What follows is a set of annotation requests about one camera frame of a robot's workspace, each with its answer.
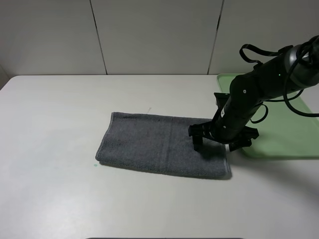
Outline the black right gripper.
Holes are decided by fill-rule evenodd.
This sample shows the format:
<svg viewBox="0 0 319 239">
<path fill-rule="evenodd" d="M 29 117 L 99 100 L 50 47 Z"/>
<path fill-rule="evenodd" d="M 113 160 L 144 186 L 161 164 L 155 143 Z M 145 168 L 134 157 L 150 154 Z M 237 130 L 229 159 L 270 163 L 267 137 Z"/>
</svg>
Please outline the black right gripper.
<svg viewBox="0 0 319 239">
<path fill-rule="evenodd" d="M 203 146 L 203 139 L 209 139 L 221 144 L 228 144 L 229 151 L 241 149 L 243 147 L 250 147 L 252 145 L 252 139 L 256 139 L 259 136 L 259 132 L 256 128 L 244 126 L 234 139 L 222 139 L 220 136 L 215 136 L 212 131 L 213 121 L 208 121 L 201 124 L 193 124 L 188 128 L 188 136 L 192 137 L 193 148 L 195 151 L 199 151 Z"/>
</svg>

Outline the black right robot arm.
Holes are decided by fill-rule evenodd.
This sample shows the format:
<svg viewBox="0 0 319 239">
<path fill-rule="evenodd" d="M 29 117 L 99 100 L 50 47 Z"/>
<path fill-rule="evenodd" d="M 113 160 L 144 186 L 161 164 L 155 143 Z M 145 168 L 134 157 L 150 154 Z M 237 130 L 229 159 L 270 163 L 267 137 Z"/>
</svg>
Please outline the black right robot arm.
<svg viewBox="0 0 319 239">
<path fill-rule="evenodd" d="M 236 76 L 228 94 L 214 94 L 218 110 L 211 121 L 189 126 L 188 135 L 196 151 L 200 150 L 205 138 L 227 144 L 230 151 L 251 146 L 251 140 L 259 133 L 246 124 L 264 102 L 278 102 L 279 97 L 292 112 L 303 117 L 318 117 L 318 114 L 295 109 L 288 98 L 290 93 L 299 96 L 304 89 L 319 83 L 318 36 L 277 52 L 244 44 L 239 53 L 244 61 L 254 64 L 254 69 Z"/>
</svg>

